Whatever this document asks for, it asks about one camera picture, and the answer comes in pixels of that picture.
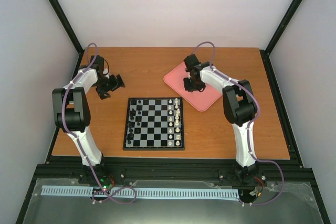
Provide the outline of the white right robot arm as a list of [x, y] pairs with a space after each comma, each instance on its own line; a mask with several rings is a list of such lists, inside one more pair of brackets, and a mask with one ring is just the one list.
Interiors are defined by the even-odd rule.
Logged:
[[239, 183], [246, 183], [257, 174], [253, 126], [258, 105], [249, 81], [232, 79], [209, 62], [201, 63], [195, 54], [187, 56], [184, 64], [188, 73], [183, 79], [186, 91], [202, 92], [208, 84], [222, 93], [224, 115], [235, 136], [235, 177]]

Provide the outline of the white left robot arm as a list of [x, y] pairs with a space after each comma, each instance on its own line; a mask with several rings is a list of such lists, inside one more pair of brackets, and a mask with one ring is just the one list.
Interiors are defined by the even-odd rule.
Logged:
[[82, 158], [82, 164], [95, 166], [90, 176], [100, 184], [108, 180], [109, 170], [99, 165], [103, 154], [97, 148], [90, 131], [91, 114], [86, 94], [91, 87], [95, 87], [99, 98], [103, 100], [111, 97], [110, 91], [125, 87], [119, 74], [115, 76], [109, 73], [108, 68], [104, 68], [106, 62], [99, 55], [91, 56], [90, 63], [81, 66], [68, 85], [52, 91], [56, 127], [73, 140]]

